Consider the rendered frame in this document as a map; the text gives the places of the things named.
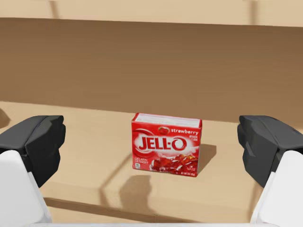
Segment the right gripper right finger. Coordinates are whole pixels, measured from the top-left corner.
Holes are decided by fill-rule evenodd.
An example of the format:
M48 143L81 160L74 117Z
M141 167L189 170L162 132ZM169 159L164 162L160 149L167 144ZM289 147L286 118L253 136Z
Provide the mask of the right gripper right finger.
M303 224L303 134L264 115L241 115L246 172L263 188L252 224Z

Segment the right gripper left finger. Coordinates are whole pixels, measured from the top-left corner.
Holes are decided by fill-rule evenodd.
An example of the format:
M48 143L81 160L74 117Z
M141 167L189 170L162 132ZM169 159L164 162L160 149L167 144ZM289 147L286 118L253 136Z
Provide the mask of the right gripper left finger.
M0 134L0 224L52 222L39 189L58 170L63 121L33 116Z

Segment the pale wooden shelf unit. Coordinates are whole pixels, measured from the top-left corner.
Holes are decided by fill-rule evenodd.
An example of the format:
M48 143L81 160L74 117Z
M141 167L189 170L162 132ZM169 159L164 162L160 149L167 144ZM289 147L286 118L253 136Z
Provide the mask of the pale wooden shelf unit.
M137 112L202 119L196 178L132 168ZM303 0L0 0L0 132L64 116L55 222L249 222L253 114L303 133Z

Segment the red and white carton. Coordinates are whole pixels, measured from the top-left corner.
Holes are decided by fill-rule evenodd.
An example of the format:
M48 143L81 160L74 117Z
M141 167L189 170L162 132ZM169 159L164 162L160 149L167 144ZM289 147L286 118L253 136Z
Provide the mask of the red and white carton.
M133 169L198 175L201 119L137 113L131 127Z

